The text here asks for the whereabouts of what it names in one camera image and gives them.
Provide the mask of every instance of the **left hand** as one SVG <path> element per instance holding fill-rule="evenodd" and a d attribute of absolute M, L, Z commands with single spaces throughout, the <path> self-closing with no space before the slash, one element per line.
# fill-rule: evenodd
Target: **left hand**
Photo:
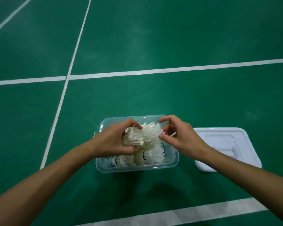
<path fill-rule="evenodd" d="M 143 129 L 137 121 L 127 119 L 124 122 L 111 124 L 91 140 L 84 143 L 89 145 L 93 150 L 92 158 L 132 155 L 134 152 L 134 146 L 124 147 L 121 144 L 121 139 L 124 131 L 133 125 L 135 125 L 138 129 Z"/>

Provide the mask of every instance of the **green court floor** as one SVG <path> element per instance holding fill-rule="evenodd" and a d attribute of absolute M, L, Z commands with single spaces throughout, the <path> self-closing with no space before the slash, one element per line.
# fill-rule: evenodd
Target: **green court floor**
<path fill-rule="evenodd" d="M 25 1 L 0 0 L 0 24 Z M 0 29 L 0 81 L 67 76 L 88 3 L 27 3 Z M 0 194 L 39 170 L 52 129 L 46 165 L 92 138 L 105 118 L 151 114 L 175 114 L 193 127 L 240 127 L 263 169 L 283 176 L 283 61 L 176 70 L 275 59 L 283 59 L 283 0 L 91 0 L 71 75 L 106 74 L 70 78 L 56 127 L 65 80 L 0 83 Z M 171 69 L 125 73 L 162 68 Z M 91 161 L 33 225 L 88 224 L 245 198 L 183 155 L 174 168 L 116 174 L 100 173 Z M 283 222 L 261 211 L 185 225 L 233 224 Z"/>

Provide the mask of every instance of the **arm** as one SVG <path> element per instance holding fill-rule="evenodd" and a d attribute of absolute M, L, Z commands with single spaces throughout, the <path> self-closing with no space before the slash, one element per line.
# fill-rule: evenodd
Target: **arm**
<path fill-rule="evenodd" d="M 86 143 L 73 148 L 56 162 L 31 175 L 0 196 L 0 225 L 30 225 L 61 186 L 82 166 L 98 157 L 132 155 L 133 146 L 121 145 L 128 119 L 112 124 Z"/>
<path fill-rule="evenodd" d="M 158 120 L 169 121 L 159 136 L 182 154 L 201 161 L 244 189 L 283 220 L 283 177 L 238 161 L 208 146 L 191 125 L 174 115 Z M 176 138 L 169 135 L 177 132 Z"/>

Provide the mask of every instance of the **hand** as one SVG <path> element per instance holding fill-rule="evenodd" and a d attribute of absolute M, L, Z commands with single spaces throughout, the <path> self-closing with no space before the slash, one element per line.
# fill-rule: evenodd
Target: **hand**
<path fill-rule="evenodd" d="M 91 146 L 93 158 L 132 155 L 134 146 L 124 147 L 121 144 L 121 138 L 125 130 L 133 125 L 138 129 L 143 129 L 137 121 L 127 119 L 124 122 L 115 123 L 106 127 L 103 131 L 84 144 Z"/>
<path fill-rule="evenodd" d="M 183 122 L 174 115 L 162 117 L 158 120 L 159 123 L 166 121 L 168 123 L 162 128 L 166 134 L 161 134 L 158 137 L 172 145 L 185 156 L 201 161 L 206 151 L 210 150 L 211 147 L 197 135 L 189 123 Z M 169 135 L 174 132 L 177 132 L 177 134 L 174 137 L 170 137 Z"/>

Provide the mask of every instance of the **clear plastic container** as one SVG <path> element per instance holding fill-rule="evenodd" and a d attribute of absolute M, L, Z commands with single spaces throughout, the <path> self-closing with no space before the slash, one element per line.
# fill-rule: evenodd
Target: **clear plastic container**
<path fill-rule="evenodd" d="M 149 116 L 136 116 L 136 117 L 114 117 L 114 118 L 107 118 L 103 120 L 100 124 L 100 130 L 101 132 L 104 128 L 108 127 L 109 125 L 113 123 L 118 123 L 125 121 L 128 118 L 132 118 L 139 122 L 140 124 L 143 124 L 145 122 L 151 123 L 155 122 L 157 123 L 157 120 L 165 115 L 149 115 Z M 143 170 L 151 170 L 151 169 L 159 169 L 159 168 L 170 168 L 177 165 L 179 162 L 179 154 L 178 151 L 173 148 L 171 145 L 167 143 L 163 143 L 164 153 L 166 157 L 166 162 L 159 165 L 144 165 L 144 166 L 132 166 L 132 167 L 114 167 L 110 163 L 110 157 L 109 158 L 97 158 L 95 165 L 97 169 L 100 172 L 103 173 L 113 173 L 113 172 L 125 172 L 125 171 L 143 171 Z"/>

